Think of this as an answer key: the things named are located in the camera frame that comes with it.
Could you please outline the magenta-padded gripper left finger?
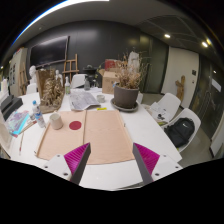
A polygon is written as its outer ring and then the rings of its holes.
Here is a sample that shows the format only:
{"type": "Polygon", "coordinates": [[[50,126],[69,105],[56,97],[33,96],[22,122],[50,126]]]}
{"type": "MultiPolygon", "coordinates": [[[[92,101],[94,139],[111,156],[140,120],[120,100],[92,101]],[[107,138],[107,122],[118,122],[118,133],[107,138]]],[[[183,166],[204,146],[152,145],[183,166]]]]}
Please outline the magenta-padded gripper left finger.
{"type": "Polygon", "coordinates": [[[90,153],[91,145],[89,143],[84,144],[65,155],[55,155],[43,165],[43,169],[78,185],[90,153]]]}

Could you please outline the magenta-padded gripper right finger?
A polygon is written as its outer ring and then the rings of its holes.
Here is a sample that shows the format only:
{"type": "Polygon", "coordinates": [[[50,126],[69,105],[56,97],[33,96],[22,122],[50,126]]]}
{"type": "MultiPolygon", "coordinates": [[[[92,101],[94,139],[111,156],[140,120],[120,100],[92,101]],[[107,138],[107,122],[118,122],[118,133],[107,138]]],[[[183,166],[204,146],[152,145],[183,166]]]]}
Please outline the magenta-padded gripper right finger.
{"type": "Polygon", "coordinates": [[[133,154],[145,185],[182,169],[167,154],[159,155],[137,143],[133,144],[133,154]]]}

